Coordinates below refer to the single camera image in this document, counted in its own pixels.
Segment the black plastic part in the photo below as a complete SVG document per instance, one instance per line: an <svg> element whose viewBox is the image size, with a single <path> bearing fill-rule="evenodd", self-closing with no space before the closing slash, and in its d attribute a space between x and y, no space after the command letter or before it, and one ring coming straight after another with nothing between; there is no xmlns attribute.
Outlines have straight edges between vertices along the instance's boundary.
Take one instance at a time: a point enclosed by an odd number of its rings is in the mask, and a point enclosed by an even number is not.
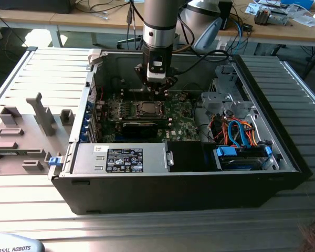
<svg viewBox="0 0 315 252"><path fill-rule="evenodd" d="M259 207L280 190L292 189L291 174L210 174L91 177L52 180L75 214L195 211Z"/></svg>
<svg viewBox="0 0 315 252"><path fill-rule="evenodd" d="M226 29L226 24L230 16L232 4L232 0L220 0L218 3L219 10L221 11L220 18L223 20L220 30Z"/></svg>
<svg viewBox="0 0 315 252"><path fill-rule="evenodd" d="M249 24L245 24L245 23L244 23L244 24L241 26L241 29L242 29L244 32L250 33L250 32L252 32L253 25L249 25Z"/></svg>
<svg viewBox="0 0 315 252"><path fill-rule="evenodd" d="M168 142L168 151L173 153L174 165L170 172L208 172L217 170L212 158L215 144L201 142Z"/></svg>
<svg viewBox="0 0 315 252"><path fill-rule="evenodd" d="M21 9L68 14L76 0L0 0L0 9Z"/></svg>
<svg viewBox="0 0 315 252"><path fill-rule="evenodd" d="M252 95L255 98L255 101L258 103L261 111L265 116L265 119L267 120L272 130L274 131L289 160L293 164L294 168L300 171L299 174L301 176L301 179L305 180L309 178L312 175L311 170L309 169L307 163L303 159L302 155L300 154L298 148L294 144L292 138L288 134L284 125L278 118L274 109L270 105L269 101L266 99L266 96L264 95L263 91L261 90L256 80L248 70L243 59L241 58L240 55L235 55L233 57L233 61L235 62L241 75L245 79L246 85L250 89Z"/></svg>

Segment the robotic end effector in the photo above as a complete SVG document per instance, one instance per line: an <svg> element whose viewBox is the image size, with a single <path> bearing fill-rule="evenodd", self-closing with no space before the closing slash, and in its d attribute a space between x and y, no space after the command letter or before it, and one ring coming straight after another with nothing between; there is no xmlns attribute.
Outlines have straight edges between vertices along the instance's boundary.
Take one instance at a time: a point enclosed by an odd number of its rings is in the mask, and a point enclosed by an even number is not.
<svg viewBox="0 0 315 252"><path fill-rule="evenodd" d="M189 0L145 1L143 61L135 71L151 92L163 92L177 82L170 64L178 9L187 2Z"/></svg>

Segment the wooden table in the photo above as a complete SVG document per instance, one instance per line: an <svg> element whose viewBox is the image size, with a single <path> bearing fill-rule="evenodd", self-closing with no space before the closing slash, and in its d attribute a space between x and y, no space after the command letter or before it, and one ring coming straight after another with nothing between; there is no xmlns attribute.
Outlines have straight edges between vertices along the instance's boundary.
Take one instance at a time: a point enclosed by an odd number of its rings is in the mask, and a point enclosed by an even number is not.
<svg viewBox="0 0 315 252"><path fill-rule="evenodd" d="M90 6L96 3L103 3L105 0L90 0ZM244 23L253 25L253 31L249 41L257 43L270 44L284 44L284 45L302 45L315 46L315 27L307 27L290 20L286 26L267 25L259 26L254 23L254 16L245 14L244 10L251 0L234 0L235 7L239 16ZM108 9L124 2L116 0L111 4L101 5L95 10ZM143 14L143 4L136 4L138 11ZM89 10L87 1L84 0L78 5L79 8L86 11ZM115 8L108 11L108 15L100 13L100 15L107 16L108 20L95 16L91 13L84 13L78 9L74 9L71 14L55 14L47 12L27 12L21 10L0 10L0 17L13 28L29 28L29 29L47 29L51 33L52 43L55 47L62 46L59 33L61 31L75 31L75 32L90 32L92 33L92 43L96 44L96 33L116 33L125 34L127 31L126 17L128 12L128 5ZM313 5L312 12L315 12L315 5ZM0 27L6 25L0 21ZM137 35L143 32L143 23L136 18ZM235 25L230 22L226 30L221 30L218 33L219 47L222 48L230 40L237 36Z"/></svg>

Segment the warning label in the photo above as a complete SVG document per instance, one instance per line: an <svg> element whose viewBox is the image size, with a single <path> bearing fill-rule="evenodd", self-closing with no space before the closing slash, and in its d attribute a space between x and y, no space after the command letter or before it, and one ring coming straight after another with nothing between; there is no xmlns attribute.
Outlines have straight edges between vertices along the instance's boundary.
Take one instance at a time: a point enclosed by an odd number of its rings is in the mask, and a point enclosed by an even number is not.
<svg viewBox="0 0 315 252"><path fill-rule="evenodd" d="M108 149L106 172L143 172L142 149Z"/></svg>

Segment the electronic equipment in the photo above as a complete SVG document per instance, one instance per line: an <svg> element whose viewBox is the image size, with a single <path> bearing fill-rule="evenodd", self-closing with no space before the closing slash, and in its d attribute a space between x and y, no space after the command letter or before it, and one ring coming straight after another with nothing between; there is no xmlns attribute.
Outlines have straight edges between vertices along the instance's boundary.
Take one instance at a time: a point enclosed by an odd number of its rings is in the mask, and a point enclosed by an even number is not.
<svg viewBox="0 0 315 252"><path fill-rule="evenodd" d="M223 20L222 25L220 27L221 30L226 29L227 20L230 16L232 5L233 5L232 0L220 0L218 3L219 10L221 11L220 17Z"/></svg>
<svg viewBox="0 0 315 252"><path fill-rule="evenodd" d="M76 0L0 0L0 9L21 9L68 14Z"/></svg>
<svg viewBox="0 0 315 252"><path fill-rule="evenodd" d="M286 25L288 22L288 15L282 10L269 9L261 6L254 17L254 22L257 25Z"/></svg>
<svg viewBox="0 0 315 252"><path fill-rule="evenodd" d="M85 88L67 153L49 162L48 176L74 213L257 207L311 175L262 90L267 64L291 88L300 86L278 59L201 61L155 95L130 70L140 52L99 52L87 86L101 85L102 100L87 106ZM197 58L172 60L182 68Z"/></svg>

